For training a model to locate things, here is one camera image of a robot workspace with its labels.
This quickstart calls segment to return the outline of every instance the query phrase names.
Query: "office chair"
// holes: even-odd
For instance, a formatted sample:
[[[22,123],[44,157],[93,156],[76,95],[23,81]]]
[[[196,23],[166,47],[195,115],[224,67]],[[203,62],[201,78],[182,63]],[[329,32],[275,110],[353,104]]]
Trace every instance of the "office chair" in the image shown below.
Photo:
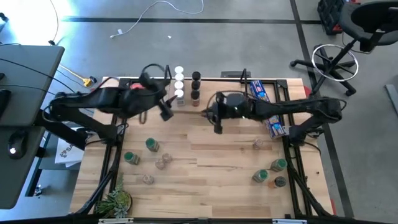
[[[358,61],[350,50],[354,43],[359,41],[360,51],[370,54],[375,46],[390,45],[398,41],[398,1],[378,1],[362,5],[347,2],[340,12],[339,25],[343,29],[342,35],[345,32],[353,38],[349,44],[344,47],[335,44],[317,45],[312,53],[311,62],[294,60],[290,63],[292,67],[300,64],[314,68],[322,75],[310,95],[315,95],[326,79],[340,82],[348,89],[345,93],[347,96],[356,93],[355,88],[347,82],[356,76],[359,68]],[[341,50],[333,58],[328,57],[325,47],[338,47]],[[339,63],[346,54],[349,54],[353,60]],[[322,63],[316,63],[315,56],[320,57]],[[356,65],[355,72],[347,69],[353,65]],[[339,69],[352,74],[352,76],[343,78],[337,72]]]

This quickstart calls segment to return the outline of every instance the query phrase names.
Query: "computer mouse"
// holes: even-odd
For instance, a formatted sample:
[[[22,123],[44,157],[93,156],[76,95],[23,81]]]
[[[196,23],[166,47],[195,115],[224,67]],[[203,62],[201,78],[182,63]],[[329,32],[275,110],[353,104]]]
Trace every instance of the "computer mouse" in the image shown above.
[[[27,131],[18,130],[8,139],[7,153],[11,159],[20,159],[26,153]]]

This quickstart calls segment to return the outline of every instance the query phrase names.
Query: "potted plant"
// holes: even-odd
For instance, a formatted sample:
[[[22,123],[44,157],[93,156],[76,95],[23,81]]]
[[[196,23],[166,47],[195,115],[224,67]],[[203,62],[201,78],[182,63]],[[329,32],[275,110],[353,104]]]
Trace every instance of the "potted plant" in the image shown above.
[[[97,204],[97,213],[105,217],[124,218],[132,207],[131,195],[123,190],[123,174],[119,175],[115,189]]]

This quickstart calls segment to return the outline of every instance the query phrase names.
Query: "chair base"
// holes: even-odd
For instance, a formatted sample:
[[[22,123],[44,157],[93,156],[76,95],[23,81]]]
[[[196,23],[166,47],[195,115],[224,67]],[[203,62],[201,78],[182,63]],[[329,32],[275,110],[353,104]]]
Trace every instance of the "chair base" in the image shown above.
[[[328,59],[330,59],[330,60],[333,60],[333,58],[328,57],[328,55],[326,54],[325,49],[320,49],[319,51],[320,51],[320,54],[321,54],[322,56],[324,56],[325,58],[328,58]],[[325,59],[322,59],[322,62],[323,62],[323,63],[316,63],[316,66],[317,66],[320,70],[326,72],[326,70],[328,69],[328,66],[329,66],[330,62],[327,61],[327,60],[325,60]],[[294,61],[291,61],[291,62],[290,62],[290,66],[291,66],[291,67],[295,67],[297,64],[299,64],[299,65],[304,65],[304,66],[313,68],[313,65],[312,65],[312,62],[311,62],[311,61],[294,60]],[[343,62],[343,63],[339,63],[338,65],[339,65],[339,66],[342,66],[342,67],[345,67],[345,68],[350,68],[350,67],[352,67],[352,66],[355,65],[355,61]],[[335,79],[340,79],[340,80],[342,80],[342,79],[344,79],[344,78],[337,72],[338,69],[340,69],[340,67],[334,66],[333,69],[330,71],[329,75],[330,75],[331,77],[335,78]],[[323,84],[323,82],[324,82],[325,80],[326,80],[326,78],[325,78],[324,76],[322,76],[322,77],[319,79],[319,81],[317,81],[317,84],[315,85],[314,89],[312,90],[310,96],[315,95],[315,94],[319,91],[320,87],[322,86],[322,84]],[[351,96],[351,95],[353,95],[353,94],[356,93],[356,89],[355,89],[351,84],[349,84],[347,81],[345,81],[345,82],[340,82],[340,83],[341,83],[345,88],[347,88],[347,91],[345,92],[345,95],[346,95],[346,96]]]

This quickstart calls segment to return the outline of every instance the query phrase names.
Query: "black desk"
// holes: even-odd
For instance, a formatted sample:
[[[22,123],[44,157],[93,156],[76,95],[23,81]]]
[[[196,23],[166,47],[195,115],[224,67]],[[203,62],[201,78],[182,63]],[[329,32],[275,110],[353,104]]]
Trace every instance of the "black desk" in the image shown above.
[[[0,58],[54,77],[64,50],[57,46],[5,45],[0,46]],[[85,138],[63,123],[50,123],[42,118],[40,106],[52,78],[2,60],[0,72],[6,75],[0,80],[0,89],[12,91],[9,104],[0,118],[0,209],[10,209],[17,202],[45,129],[81,149],[84,149]],[[6,85],[31,86],[44,91]],[[29,142],[25,156],[15,161],[7,155],[7,144],[9,136],[19,128],[29,130]]]
[[[10,209],[15,206],[24,186],[33,158],[36,156],[40,141],[44,134],[43,127],[25,128],[28,131],[27,145],[29,148],[24,157],[18,160],[7,155],[8,139],[19,128],[1,128],[0,130],[0,208]]]

